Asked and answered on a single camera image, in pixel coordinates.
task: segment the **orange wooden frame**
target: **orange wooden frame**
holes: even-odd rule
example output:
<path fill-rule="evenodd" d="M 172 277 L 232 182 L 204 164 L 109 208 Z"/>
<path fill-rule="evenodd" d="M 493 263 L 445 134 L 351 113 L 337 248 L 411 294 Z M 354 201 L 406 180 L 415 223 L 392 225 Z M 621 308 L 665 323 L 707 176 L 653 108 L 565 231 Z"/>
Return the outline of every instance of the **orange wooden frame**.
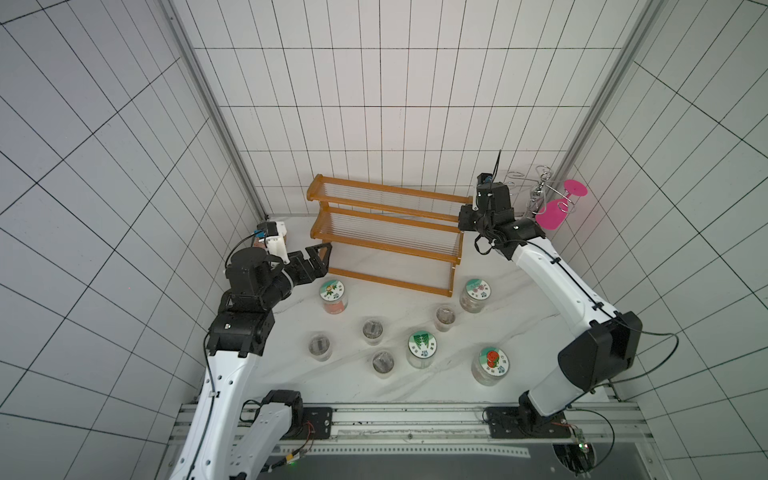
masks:
<path fill-rule="evenodd" d="M 371 208 L 374 210 L 383 210 L 386 212 L 393 212 L 394 214 L 413 215 L 414 217 L 432 218 L 435 220 L 444 220 L 446 222 L 458 223 L 458 217 L 456 215 L 448 214 L 436 214 L 435 212 L 429 212 L 427 210 L 416 210 L 413 208 L 397 207 L 395 205 L 386 204 L 374 204 L 372 202 L 364 202 L 362 200 L 353 200 L 351 198 L 344 197 L 331 197 L 330 195 L 323 195 L 320 193 L 320 189 L 323 184 L 335 184 L 345 185 L 347 187 L 365 188 L 367 190 L 377 190 L 382 192 L 388 192 L 391 194 L 408 195 L 410 197 L 431 198 L 433 200 L 444 200 L 448 202 L 454 202 L 457 204 L 470 204 L 472 203 L 472 197 L 460 197 L 459 195 L 439 194 L 437 192 L 425 192 L 421 190 L 412 190 L 410 188 L 403 187 L 390 187 L 389 185 L 369 184 L 366 182 L 358 182 L 356 180 L 344 180 L 343 178 L 324 177 L 317 174 L 315 179 L 312 180 L 310 187 L 306 191 L 307 200 L 318 200 L 320 202 L 328 202 L 331 204 L 350 205 L 351 207 Z"/>
<path fill-rule="evenodd" d="M 323 242 L 339 242 L 349 245 L 357 245 L 359 247 L 374 248 L 377 250 L 385 250 L 395 253 L 404 253 L 405 255 L 413 255 L 415 257 L 429 258 L 433 260 L 440 260 L 451 264 L 451 273 L 449 274 L 449 288 L 443 289 L 435 286 L 421 285 L 419 283 L 410 283 L 401 280 L 394 280 L 385 278 L 383 276 L 370 275 L 368 273 L 353 272 L 349 270 L 342 270 L 334 267 L 330 267 L 328 271 L 335 275 L 349 276 L 352 278 L 367 280 L 370 282 L 383 283 L 385 285 L 399 286 L 402 288 L 408 288 L 411 290 L 418 290 L 427 293 L 435 293 L 438 295 L 451 296 L 453 294 L 453 280 L 456 271 L 456 266 L 461 263 L 462 250 L 464 243 L 464 233 L 458 229 L 458 226 L 444 225 L 439 223 L 423 222 L 420 220 L 412 220 L 407 218 L 389 217 L 382 214 L 370 214 L 367 212 L 360 212 L 357 210 L 347 210 L 343 208 L 330 207 L 329 203 L 350 205 L 351 207 L 371 208 L 374 210 L 382 210 L 393 212 L 397 214 L 412 215 L 415 217 L 432 218 L 434 220 L 444 220 L 448 222 L 458 223 L 458 217 L 447 214 L 436 214 L 425 210 L 414 210 L 410 208 L 397 207 L 393 205 L 374 204 L 370 202 L 363 202 L 360 200 L 353 200 L 343 197 L 331 197 L 327 195 L 319 194 L 319 191 L 323 184 L 338 184 L 346 185 L 350 187 L 365 188 L 368 190 L 385 191 L 394 194 L 409 195 L 412 197 L 432 198 L 435 200 L 446 200 L 455 202 L 457 204 L 467 204 L 472 202 L 471 197 L 460 197 L 458 195 L 438 194 L 435 192 L 425 192 L 420 190 L 411 190 L 409 188 L 402 187 L 390 187 L 387 185 L 368 184 L 366 182 L 358 182 L 355 180 L 343 180 L 341 178 L 324 177 L 323 175 L 317 175 L 312 181 L 310 188 L 307 190 L 307 200 L 318 200 L 320 203 L 320 212 L 317 215 L 310 236 L 312 238 L 319 238 Z M 447 253 L 435 252 L 430 250 L 424 250 L 413 247 L 406 247 L 400 243 L 388 243 L 386 240 L 374 241 L 364 240 L 353 237 L 347 237 L 344 235 L 337 235 L 324 231 L 324 227 L 327 227 L 330 222 L 330 214 L 346 215 L 348 217 L 366 218 L 369 220 L 378 220 L 389 223 L 397 223 L 400 225 L 408 225 L 410 227 L 425 228 L 429 230 L 439 230 L 443 232 L 456 233 L 458 235 L 458 253 L 456 255 L 449 255 Z"/>

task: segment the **plastic jar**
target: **plastic jar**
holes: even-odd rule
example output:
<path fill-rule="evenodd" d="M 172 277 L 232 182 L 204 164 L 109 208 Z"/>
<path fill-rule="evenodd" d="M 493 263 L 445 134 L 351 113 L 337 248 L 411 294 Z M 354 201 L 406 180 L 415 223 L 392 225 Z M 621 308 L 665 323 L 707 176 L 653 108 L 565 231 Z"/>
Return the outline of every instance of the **plastic jar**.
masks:
<path fill-rule="evenodd" d="M 368 319 L 362 325 L 362 337 L 369 345 L 379 345 L 384 337 L 384 326 L 378 319 Z"/>
<path fill-rule="evenodd" d="M 426 330 L 419 330 L 408 337 L 408 363 L 417 369 L 425 369 L 432 364 L 437 352 L 437 339 Z"/>
<path fill-rule="evenodd" d="M 315 335 L 310 339 L 310 355 L 318 362 L 325 362 L 331 356 L 331 341 L 323 335 Z"/>
<path fill-rule="evenodd" d="M 453 309 L 447 305 L 437 307 L 435 311 L 435 328 L 441 332 L 447 332 L 456 321 L 456 314 Z"/>
<path fill-rule="evenodd" d="M 328 313 L 341 313 L 346 308 L 347 297 L 344 294 L 344 284 L 339 280 L 329 280 L 320 287 L 320 299 L 323 308 Z"/>
<path fill-rule="evenodd" d="M 462 290 L 458 303 L 470 313 L 478 313 L 488 302 L 491 296 L 491 286 L 488 282 L 479 278 L 473 278 L 467 282 Z"/>
<path fill-rule="evenodd" d="M 494 346 L 486 346 L 472 358 L 472 376 L 483 385 L 495 385 L 508 370 L 509 359 L 501 349 Z"/>
<path fill-rule="evenodd" d="M 373 354 L 371 366 L 378 377 L 385 379 L 392 375 L 395 368 L 395 357 L 387 350 L 378 351 Z"/>

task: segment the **marble table surface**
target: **marble table surface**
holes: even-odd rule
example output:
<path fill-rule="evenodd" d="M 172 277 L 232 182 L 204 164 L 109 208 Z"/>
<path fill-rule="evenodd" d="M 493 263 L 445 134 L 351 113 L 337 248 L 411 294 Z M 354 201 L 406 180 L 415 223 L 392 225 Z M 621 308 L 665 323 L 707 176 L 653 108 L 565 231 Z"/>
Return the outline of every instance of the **marble table surface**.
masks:
<path fill-rule="evenodd" d="M 309 236 L 314 217 L 273 220 L 286 222 L 288 251 L 319 242 Z M 474 235 L 465 234 L 452 298 L 338 277 L 349 305 L 331 315 L 323 310 L 318 291 L 333 276 L 297 286 L 274 309 L 275 326 L 249 379 L 249 398 L 258 399 L 271 389 L 292 389 L 300 391 L 306 403 L 517 402 L 520 394 L 556 367 L 558 352 L 574 337 L 527 273 L 496 252 L 478 254 L 473 240 Z M 337 250 L 331 254 L 331 265 L 334 254 L 343 255 L 343 249 Z M 458 304 L 458 293 L 468 279 L 477 277 L 488 281 L 492 295 L 480 313 L 471 314 Z M 434 327 L 435 309 L 442 304 L 452 306 L 457 316 L 447 333 Z M 378 346 L 369 346 L 362 337 L 367 316 L 382 319 L 384 339 Z M 438 340 L 435 360 L 427 369 L 407 362 L 406 341 L 417 329 L 434 333 Z M 316 361 L 307 349 L 316 333 L 325 333 L 332 343 L 333 352 L 325 362 Z M 472 357 L 484 346 L 500 347 L 510 361 L 506 377 L 494 386 L 481 385 L 470 370 Z M 371 367 L 373 354 L 381 349 L 389 350 L 396 362 L 386 379 Z M 600 389 L 581 401 L 607 401 L 607 396 Z"/>

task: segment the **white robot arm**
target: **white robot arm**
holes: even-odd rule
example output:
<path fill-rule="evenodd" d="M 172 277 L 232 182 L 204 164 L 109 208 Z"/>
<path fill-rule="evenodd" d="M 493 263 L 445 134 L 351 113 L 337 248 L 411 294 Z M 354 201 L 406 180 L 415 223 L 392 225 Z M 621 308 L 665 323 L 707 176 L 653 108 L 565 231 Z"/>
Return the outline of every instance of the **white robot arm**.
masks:
<path fill-rule="evenodd" d="M 530 275 L 576 337 L 558 354 L 558 367 L 518 400 L 518 425 L 530 432 L 599 382 L 632 367 L 643 324 L 632 312 L 620 313 L 600 298 L 532 219 L 515 219 L 508 187 L 493 177 L 478 176 L 475 204 L 462 207 L 458 228 L 478 232 L 475 249 L 480 254 L 496 250 Z M 491 245 L 485 252 L 478 246 L 481 238 Z"/>
<path fill-rule="evenodd" d="M 307 247 L 307 260 L 302 252 L 286 252 L 284 232 L 275 222 L 262 223 L 259 229 L 264 232 L 267 251 L 258 247 L 238 250 L 227 265 L 232 288 L 222 295 L 208 330 L 205 380 L 187 440 L 170 476 L 173 480 L 256 478 L 275 444 L 305 428 L 301 395 L 273 390 L 262 400 L 248 433 L 237 447 L 232 446 L 246 381 L 257 367 L 274 325 L 272 308 L 295 285 L 325 276 L 331 251 L 328 243 Z M 297 450 L 281 462 L 298 454 Z"/>

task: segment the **metal rod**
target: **metal rod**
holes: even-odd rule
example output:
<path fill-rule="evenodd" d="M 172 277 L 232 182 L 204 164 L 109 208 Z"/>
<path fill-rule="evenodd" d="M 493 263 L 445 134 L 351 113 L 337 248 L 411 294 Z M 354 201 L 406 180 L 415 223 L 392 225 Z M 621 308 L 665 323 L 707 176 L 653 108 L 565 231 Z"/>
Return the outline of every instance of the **metal rod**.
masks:
<path fill-rule="evenodd" d="M 640 49 L 640 46 L 648 36 L 651 28 L 653 28 L 655 21 L 668 1 L 669 0 L 648 0 L 643 7 L 643 11 L 637 18 L 637 22 L 632 28 L 632 32 L 629 34 L 627 40 L 624 42 L 624 46 L 621 48 L 621 53 L 611 68 L 611 73 L 606 77 L 605 82 L 598 92 L 598 96 L 589 108 L 587 117 L 581 123 L 576 136 L 568 147 L 568 151 L 565 153 L 562 163 L 560 163 L 560 166 L 558 166 L 558 169 L 552 176 L 553 183 L 567 180 L 571 168 L 576 163 L 576 157 L 578 157 L 581 153 L 581 149 L 584 148 L 584 145 L 587 143 L 587 139 L 590 137 L 595 126 L 597 126 L 600 116 L 605 111 L 605 108 L 608 103 L 610 103 L 619 84 L 624 79 L 635 55 L 637 55 L 637 51 Z M 546 203 L 547 193 L 544 194 L 543 201 L 544 205 Z"/>
<path fill-rule="evenodd" d="M 210 89 L 210 85 L 208 84 L 208 81 L 203 74 L 203 69 L 200 66 L 200 62 L 197 60 L 197 56 L 194 54 L 194 48 L 192 47 L 192 42 L 190 41 L 189 36 L 187 35 L 187 31 L 179 21 L 179 14 L 176 10 L 176 6 L 174 5 L 173 0 L 156 1 L 162 9 L 165 15 L 165 19 L 170 25 L 171 31 L 174 33 L 174 38 L 176 39 L 176 43 L 180 48 L 181 56 L 184 58 L 184 61 L 190 68 L 190 72 L 192 73 L 192 81 L 195 83 L 197 90 L 202 94 L 203 103 L 205 103 L 205 108 L 208 110 L 209 117 L 213 121 L 212 123 L 216 128 L 216 132 L 223 140 L 224 146 L 227 149 L 227 153 L 230 155 L 232 165 L 235 166 L 234 172 L 243 181 L 243 185 L 245 185 L 246 192 L 248 194 L 248 200 L 250 200 L 253 208 L 256 209 L 257 220 L 259 222 L 263 222 L 266 220 L 266 211 L 264 210 L 263 205 L 259 200 L 259 196 L 256 193 L 256 190 L 253 188 L 253 182 L 250 180 L 248 172 L 245 169 L 243 158 L 240 156 L 240 152 L 235 147 L 235 143 L 232 139 L 232 133 L 227 127 L 227 123 L 221 116 L 221 110 L 219 109 L 214 99 L 213 91 Z"/>

